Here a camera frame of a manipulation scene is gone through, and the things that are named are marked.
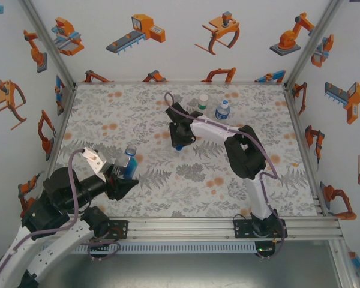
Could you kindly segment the clear bottle small blue label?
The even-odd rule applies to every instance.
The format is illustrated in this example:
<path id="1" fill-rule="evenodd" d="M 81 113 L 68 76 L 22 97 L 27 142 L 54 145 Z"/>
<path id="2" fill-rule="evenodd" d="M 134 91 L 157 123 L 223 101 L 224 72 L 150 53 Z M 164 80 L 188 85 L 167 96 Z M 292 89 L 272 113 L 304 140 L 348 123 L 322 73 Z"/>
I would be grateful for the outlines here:
<path id="1" fill-rule="evenodd" d="M 118 178 L 132 179 L 137 169 L 136 160 L 137 148 L 134 145 L 128 145 L 125 151 L 119 154 L 115 160 L 115 174 Z"/>

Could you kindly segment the bottle with wide blue label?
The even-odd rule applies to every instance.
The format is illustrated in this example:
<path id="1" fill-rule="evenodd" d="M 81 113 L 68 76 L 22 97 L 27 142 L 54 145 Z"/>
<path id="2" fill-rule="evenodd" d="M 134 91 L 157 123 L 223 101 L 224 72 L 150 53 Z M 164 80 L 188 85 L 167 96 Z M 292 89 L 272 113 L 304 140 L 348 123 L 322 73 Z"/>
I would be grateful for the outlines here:
<path id="1" fill-rule="evenodd" d="M 230 106 L 228 107 L 222 107 L 222 102 L 217 106 L 215 110 L 215 117 L 220 120 L 227 119 L 227 117 L 230 114 Z"/>

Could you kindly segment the circuit board with green light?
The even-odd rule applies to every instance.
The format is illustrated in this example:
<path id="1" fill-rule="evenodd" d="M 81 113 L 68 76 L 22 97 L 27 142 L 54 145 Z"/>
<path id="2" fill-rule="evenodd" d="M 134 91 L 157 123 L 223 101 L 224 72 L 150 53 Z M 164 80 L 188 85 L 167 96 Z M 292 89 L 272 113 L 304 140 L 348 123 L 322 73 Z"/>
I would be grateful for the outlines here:
<path id="1" fill-rule="evenodd" d="M 93 252 L 108 252 L 109 251 L 109 247 L 112 243 L 109 241 L 105 241 L 105 242 L 90 242 L 88 244 L 88 250 L 93 253 Z"/>
<path id="2" fill-rule="evenodd" d="M 275 250 L 276 250 L 275 246 L 265 246 L 265 247 L 257 246 L 256 255 L 258 257 L 271 257 L 274 255 Z"/>

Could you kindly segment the grey floral table cloth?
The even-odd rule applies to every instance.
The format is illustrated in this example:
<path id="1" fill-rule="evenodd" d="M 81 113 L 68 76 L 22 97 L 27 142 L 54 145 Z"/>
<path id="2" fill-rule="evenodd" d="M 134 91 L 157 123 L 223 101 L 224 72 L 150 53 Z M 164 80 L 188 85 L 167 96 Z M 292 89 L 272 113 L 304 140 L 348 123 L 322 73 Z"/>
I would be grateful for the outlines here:
<path id="1" fill-rule="evenodd" d="M 250 185 L 230 168 L 224 147 L 205 137 L 177 151 L 172 147 L 165 93 L 188 112 L 208 96 L 204 114 L 214 118 L 227 100 L 225 124 L 251 126 L 271 158 L 265 177 L 271 206 L 282 217 L 315 216 L 317 203 L 296 139 L 283 88 L 274 85 L 109 84 L 80 85 L 71 108 L 57 167 L 74 150 L 89 147 L 114 160 L 128 145 L 137 148 L 139 184 L 122 200 L 97 196 L 92 204 L 114 217 L 229 217 L 249 215 Z"/>

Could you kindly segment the aluminium frame rail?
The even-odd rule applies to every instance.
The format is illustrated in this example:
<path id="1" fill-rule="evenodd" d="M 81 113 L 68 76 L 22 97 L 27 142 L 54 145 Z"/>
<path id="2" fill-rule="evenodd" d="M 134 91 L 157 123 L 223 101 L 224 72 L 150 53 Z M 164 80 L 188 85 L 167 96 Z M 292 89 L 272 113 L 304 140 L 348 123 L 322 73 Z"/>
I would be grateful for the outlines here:
<path id="1" fill-rule="evenodd" d="M 254 82 L 254 81 L 233 81 L 233 82 L 201 82 L 201 81 L 166 81 L 166 82 L 142 82 L 142 81 L 115 81 L 115 82 L 77 82 L 76 86 L 83 85 L 265 85 L 284 86 L 284 82 Z"/>
<path id="2" fill-rule="evenodd" d="M 313 199 L 318 202 L 316 205 L 317 213 L 321 216 L 329 216 L 329 210 L 325 203 L 325 198 L 320 188 L 319 179 L 317 177 L 317 173 L 315 170 L 315 165 L 311 161 L 310 158 L 310 149 L 307 145 L 307 141 L 305 139 L 304 129 L 299 120 L 298 112 L 295 107 L 295 102 L 293 100 L 293 96 L 291 92 L 287 88 L 284 89 L 284 96 L 287 103 L 287 108 L 289 110 L 290 118 L 292 120 L 293 128 L 296 134 L 299 150 L 301 153 L 302 161 L 304 164 L 304 168 L 307 174 L 308 182 L 310 185 L 310 190 L 313 195 Z"/>
<path id="3" fill-rule="evenodd" d="M 63 115 L 62 115 L 62 121 L 59 126 L 57 136 L 55 137 L 55 142 L 53 145 L 50 159 L 48 161 L 48 167 L 47 167 L 44 179 L 49 178 L 51 176 L 52 172 L 55 170 L 55 165 L 56 165 L 57 159 L 59 157 L 61 144 L 64 139 L 64 133 L 66 131 L 68 120 L 71 115 L 71 109 L 73 107 L 73 102 L 74 102 L 74 99 L 76 96 L 76 92 L 77 92 L 77 86 L 74 86 L 72 89 L 70 89 L 70 91 L 68 93 L 66 107 L 65 107 Z"/>

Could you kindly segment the wide aluminium base rail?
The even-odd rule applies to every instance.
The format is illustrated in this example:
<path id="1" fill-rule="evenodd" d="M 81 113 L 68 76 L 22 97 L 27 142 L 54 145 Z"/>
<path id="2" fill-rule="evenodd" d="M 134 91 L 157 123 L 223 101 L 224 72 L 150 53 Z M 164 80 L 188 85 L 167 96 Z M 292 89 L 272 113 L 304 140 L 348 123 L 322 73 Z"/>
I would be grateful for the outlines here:
<path id="1" fill-rule="evenodd" d="M 129 217 L 125 242 L 238 241 L 231 217 Z M 343 240 L 335 217 L 284 217 L 288 241 Z"/>

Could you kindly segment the aluminium frame post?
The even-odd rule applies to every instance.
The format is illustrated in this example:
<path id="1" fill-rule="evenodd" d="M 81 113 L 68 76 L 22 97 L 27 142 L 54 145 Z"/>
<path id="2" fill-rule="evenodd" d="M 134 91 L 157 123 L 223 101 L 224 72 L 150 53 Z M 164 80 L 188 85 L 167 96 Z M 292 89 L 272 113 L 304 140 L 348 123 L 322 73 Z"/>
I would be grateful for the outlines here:
<path id="1" fill-rule="evenodd" d="M 345 241 L 330 240 L 329 247 L 340 288 L 359 288 L 358 279 Z"/>
<path id="2" fill-rule="evenodd" d="M 299 56 L 296 65 L 294 66 L 287 82 L 286 90 L 291 90 L 296 83 L 299 75 L 303 71 L 305 65 L 310 60 L 311 55 L 314 53 L 319 41 L 323 38 L 324 32 L 332 22 L 337 11 L 342 6 L 344 0 L 330 0 L 326 6 L 321 18 L 319 19 L 312 35 L 306 46 L 304 47 L 302 54 Z"/>
<path id="3" fill-rule="evenodd" d="M 31 0 L 18 0 L 23 11 L 25 12 L 28 20 L 32 24 L 37 33 L 39 39 L 43 42 L 48 54 L 56 65 L 62 79 L 65 81 L 65 84 L 73 91 L 76 87 L 76 81 L 73 79 L 71 73 L 69 72 L 66 64 L 63 62 L 63 59 L 58 52 L 58 49 L 55 47 L 52 37 L 45 24 L 43 23 L 42 18 L 40 17 L 38 11 L 34 7 Z"/>

